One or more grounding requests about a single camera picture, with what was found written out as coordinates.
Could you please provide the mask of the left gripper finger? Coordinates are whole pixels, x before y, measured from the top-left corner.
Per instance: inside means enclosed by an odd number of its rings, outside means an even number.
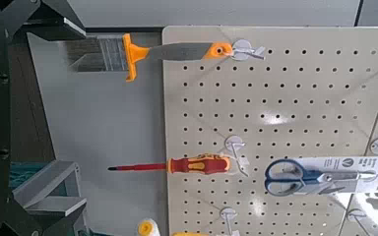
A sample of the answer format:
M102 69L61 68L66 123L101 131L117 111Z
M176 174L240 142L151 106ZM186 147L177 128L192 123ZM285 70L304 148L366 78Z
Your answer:
M47 41L84 39L86 29L67 0L0 0L8 34L33 33Z
M14 199L40 226L31 236L88 236L76 162L15 163L12 187Z

